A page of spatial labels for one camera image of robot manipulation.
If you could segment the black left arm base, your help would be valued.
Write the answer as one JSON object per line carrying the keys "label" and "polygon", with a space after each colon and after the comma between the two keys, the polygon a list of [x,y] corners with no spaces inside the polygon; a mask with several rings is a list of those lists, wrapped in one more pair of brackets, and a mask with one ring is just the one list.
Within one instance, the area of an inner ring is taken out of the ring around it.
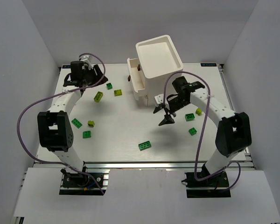
{"label": "black left arm base", "polygon": [[[107,171],[83,168],[83,171],[92,175],[102,191],[105,193],[108,186],[109,174]],[[61,169],[62,178],[59,195],[63,196],[102,196],[102,192],[88,175],[76,173],[70,169]]]}

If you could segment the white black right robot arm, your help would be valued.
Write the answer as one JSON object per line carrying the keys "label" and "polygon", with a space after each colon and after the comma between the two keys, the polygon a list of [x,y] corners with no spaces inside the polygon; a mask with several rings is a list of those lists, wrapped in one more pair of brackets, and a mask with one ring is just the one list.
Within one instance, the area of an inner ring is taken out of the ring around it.
{"label": "white black right robot arm", "polygon": [[164,119],[160,126],[173,124],[175,113],[193,104],[204,113],[203,126],[198,142],[201,147],[207,119],[217,127],[215,138],[216,150],[211,158],[203,165],[201,173],[194,173],[198,182],[210,179],[222,173],[231,163],[232,159],[251,145],[252,136],[249,117],[246,113],[237,113],[215,99],[211,95],[209,85],[200,78],[199,81],[189,83],[181,76],[172,82],[175,94],[167,96],[165,93],[154,97],[157,113],[164,110]]}

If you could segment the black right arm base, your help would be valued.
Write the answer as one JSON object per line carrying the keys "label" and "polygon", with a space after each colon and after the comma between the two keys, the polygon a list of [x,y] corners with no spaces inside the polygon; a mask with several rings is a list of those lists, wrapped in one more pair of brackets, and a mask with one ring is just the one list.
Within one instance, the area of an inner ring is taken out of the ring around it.
{"label": "black right arm base", "polygon": [[194,172],[185,173],[185,179],[181,181],[186,186],[187,198],[230,198],[229,180],[226,172],[198,182],[194,178]]}

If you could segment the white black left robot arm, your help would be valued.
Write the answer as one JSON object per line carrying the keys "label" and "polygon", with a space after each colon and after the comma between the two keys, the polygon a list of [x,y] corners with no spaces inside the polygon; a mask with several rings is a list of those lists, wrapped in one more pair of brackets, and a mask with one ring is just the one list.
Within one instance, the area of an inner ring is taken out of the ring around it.
{"label": "white black left robot arm", "polygon": [[37,115],[40,145],[55,154],[62,163],[82,171],[84,162],[73,148],[74,134],[69,120],[76,102],[82,97],[85,87],[104,84],[108,79],[100,67],[81,60],[70,63],[70,73],[63,81],[62,95],[46,111]]}

